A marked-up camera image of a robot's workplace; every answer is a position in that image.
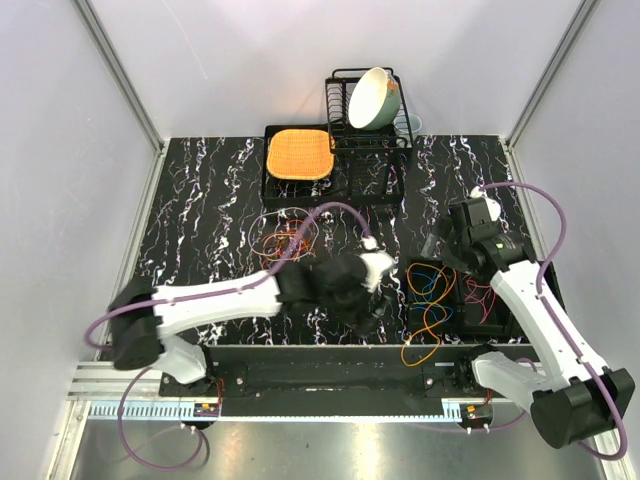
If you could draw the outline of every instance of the purple hose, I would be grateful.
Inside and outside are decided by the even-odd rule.
[[[527,190],[532,190],[538,193],[539,195],[543,196],[544,198],[546,198],[549,202],[551,202],[551,204],[555,207],[556,211],[558,212],[558,215],[560,217],[560,235],[558,236],[558,241],[556,242],[554,247],[551,249],[551,252],[547,256],[547,258],[542,262],[540,271],[538,272],[538,276],[536,277],[536,290],[538,291],[538,295],[540,296],[540,300],[542,301],[544,308],[547,310],[547,313],[549,313],[549,316],[553,320],[553,323],[555,323],[556,327],[558,327],[558,330],[560,330],[560,333],[562,333],[562,336],[571,347],[571,350],[573,350],[573,353],[575,353],[576,357],[582,358],[582,350],[580,350],[580,346],[575,342],[575,340],[571,337],[571,334],[564,327],[564,325],[562,324],[562,321],[558,318],[558,316],[556,315],[556,312],[554,312],[549,301],[544,296],[541,295],[542,280],[544,278],[544,274],[547,271],[547,268],[549,268],[549,264],[553,261],[556,254],[560,250],[560,247],[564,243],[564,239],[567,234],[567,218],[564,214],[564,210],[562,209],[560,204],[547,192],[533,185],[529,185],[527,183],[497,182],[497,183],[490,183],[488,185],[485,185],[482,189],[488,190],[491,188],[500,188],[500,187],[520,187]],[[584,368],[587,370],[587,372],[589,372],[589,375],[591,375],[591,378],[593,378],[593,381],[597,385],[598,389],[600,390],[600,393],[602,394],[602,397],[604,398],[604,401],[607,403],[607,406],[611,411],[611,416],[613,417],[615,425],[616,427],[618,427],[618,432],[620,433],[620,448],[616,453],[608,455],[592,449],[590,446],[588,446],[584,442],[580,442],[580,446],[584,448],[587,452],[589,452],[591,455],[593,455],[596,458],[599,458],[600,460],[620,460],[622,457],[625,456],[628,448],[627,431],[624,428],[624,424],[622,423],[622,416],[620,415],[620,412],[618,411],[618,407],[616,406],[615,401],[611,397],[609,390],[607,390],[607,387],[604,385],[604,383],[602,382],[602,379],[596,373],[595,369],[589,363],[584,363]]]
[[[533,363],[533,360],[531,360],[530,358],[519,358],[518,360],[516,360],[516,362],[526,362],[529,365],[531,365],[531,368],[533,368],[533,371],[536,372],[536,364]],[[517,424],[519,424],[520,422],[522,422],[522,420],[524,420],[524,418],[527,416],[527,412],[525,412],[524,410],[520,413],[520,415],[518,415],[516,418],[514,418],[513,420],[511,420],[510,422],[505,423],[504,425],[498,425],[497,427],[491,427],[489,429],[490,432],[503,432],[511,427],[515,427]],[[441,427],[434,427],[432,425],[426,425],[426,424],[415,424],[416,427],[421,428],[423,430],[429,430],[431,432],[438,432],[438,433],[464,433],[465,435],[475,435],[478,433],[489,433],[486,430],[479,430],[479,429],[472,429],[472,430],[463,430],[461,428],[456,428],[456,429],[449,429],[449,428],[441,428]]]
[[[331,207],[338,207],[338,208],[341,208],[343,210],[347,210],[349,213],[351,213],[356,218],[358,223],[360,223],[360,226],[362,227],[364,236],[365,237],[370,237],[371,236],[371,229],[369,228],[369,225],[367,224],[367,221],[360,214],[360,212],[358,212],[355,208],[351,207],[350,205],[346,205],[346,204],[340,203],[340,202],[327,202],[327,203],[324,203],[324,204],[320,205],[319,207],[315,208],[310,213],[310,215],[307,216],[307,218],[304,219],[304,221],[302,222],[302,225],[298,229],[296,235],[293,237],[293,240],[291,241],[291,243],[289,244],[289,246],[285,250],[284,254],[282,255],[282,258],[280,258],[280,260],[278,260],[278,262],[269,269],[269,271],[267,272],[267,275],[263,276],[262,278],[259,278],[258,280],[254,281],[254,282],[251,282],[251,283],[248,283],[248,284],[244,285],[241,290],[248,290],[248,289],[251,289],[251,288],[256,288],[259,285],[261,285],[264,282],[266,282],[269,277],[271,277],[271,276],[275,275],[276,273],[278,273],[282,269],[282,267],[284,266],[285,262],[291,258],[291,255],[293,254],[295,249],[298,247],[298,244],[302,240],[302,237],[304,236],[304,234],[309,229],[309,226],[315,221],[315,219],[322,212],[324,212],[325,210],[327,210],[327,209],[329,209]],[[90,346],[92,346],[92,347],[94,347],[94,348],[96,348],[98,350],[108,350],[111,347],[109,347],[108,345],[100,345],[100,344],[94,342],[91,339],[91,335],[96,330],[96,328],[98,328],[103,323],[109,321],[113,317],[117,317],[119,315],[122,315],[122,314],[128,313],[128,312],[132,312],[134,310],[139,310],[141,308],[151,308],[151,307],[155,307],[156,305],[164,305],[164,304],[169,303],[170,301],[171,301],[171,303],[188,302],[190,300],[200,300],[200,299],[203,299],[203,298],[218,297],[218,296],[221,296],[221,295],[227,295],[227,294],[230,294],[230,293],[236,293],[237,291],[238,290],[236,288],[226,288],[224,290],[218,290],[216,292],[199,293],[199,294],[195,294],[195,295],[185,295],[185,296],[182,296],[182,297],[176,297],[176,298],[174,298],[172,300],[166,300],[166,299],[146,300],[144,302],[138,302],[138,303],[133,303],[131,305],[125,305],[124,307],[116,308],[115,310],[107,312],[102,317],[100,317],[99,319],[97,319],[96,321],[91,323],[91,325],[89,325],[87,330],[84,332],[84,341],[87,344],[89,344]],[[193,453],[193,455],[191,457],[189,457],[187,460],[185,460],[184,462],[182,462],[181,464],[174,465],[172,467],[164,467],[162,465],[156,465],[154,463],[146,461],[143,458],[140,458],[136,454],[136,451],[133,448],[131,448],[131,446],[127,442],[127,439],[126,439],[126,437],[124,435],[124,424],[123,424],[123,420],[122,420],[122,415],[124,413],[125,400],[127,398],[127,395],[129,395],[129,392],[133,388],[133,385],[145,373],[147,373],[150,369],[151,368],[149,367],[149,368],[145,368],[145,369],[141,370],[140,373],[138,373],[138,375],[135,376],[135,378],[131,381],[129,386],[126,388],[126,390],[122,394],[122,398],[120,399],[120,406],[118,407],[118,435],[120,436],[120,442],[122,443],[122,446],[124,447],[124,449],[127,452],[128,456],[133,458],[139,464],[144,465],[145,467],[151,468],[151,469],[159,471],[159,472],[175,472],[176,470],[180,470],[180,469],[188,466],[191,462],[193,462],[196,459],[196,457],[200,453],[200,450],[202,449],[202,444],[205,441],[204,434],[200,430],[196,430],[196,432],[198,434],[198,440],[199,441],[198,441],[198,446],[196,447],[196,451]]]

